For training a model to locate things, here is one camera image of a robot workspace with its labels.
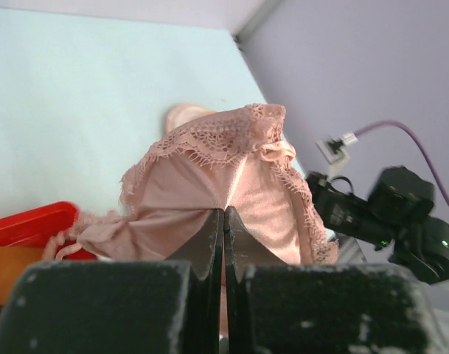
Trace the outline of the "pink lace bra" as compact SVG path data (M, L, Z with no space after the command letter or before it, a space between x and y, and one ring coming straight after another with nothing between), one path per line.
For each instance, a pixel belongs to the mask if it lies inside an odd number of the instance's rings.
M213 209L234 207L250 233L293 265L333 264L307 182L283 136L285 108L252 104L193 119L166 133L122 177L123 213L81 212L51 237L43 258L84 249L112 260L164 260Z

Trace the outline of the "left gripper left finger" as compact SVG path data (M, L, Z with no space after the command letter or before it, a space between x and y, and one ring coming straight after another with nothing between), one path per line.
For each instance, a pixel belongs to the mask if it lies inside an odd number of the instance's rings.
M162 261L31 265L0 312L0 353L217 353L224 212Z

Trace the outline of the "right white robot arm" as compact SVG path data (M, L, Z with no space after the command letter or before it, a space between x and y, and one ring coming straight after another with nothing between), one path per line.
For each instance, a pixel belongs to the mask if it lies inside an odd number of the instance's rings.
M449 224L432 217L434 185L404 166L387 167L366 200L334 188L336 178L308 173L306 182L324 225L338 234L392 246L389 262L427 285L449 281Z

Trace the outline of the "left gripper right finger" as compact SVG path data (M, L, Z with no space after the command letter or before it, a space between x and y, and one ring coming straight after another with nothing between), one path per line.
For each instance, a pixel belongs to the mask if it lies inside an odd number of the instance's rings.
M414 275L388 264L288 265L225 212L231 353L449 353Z

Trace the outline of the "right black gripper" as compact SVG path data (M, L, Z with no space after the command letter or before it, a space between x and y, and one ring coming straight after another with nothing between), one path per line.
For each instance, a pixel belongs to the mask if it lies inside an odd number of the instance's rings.
M312 202L326 228L372 244L377 250L387 247L394 239L394 229L379 221L368 203L352 191L340 192L322 173L309 172L305 180Z

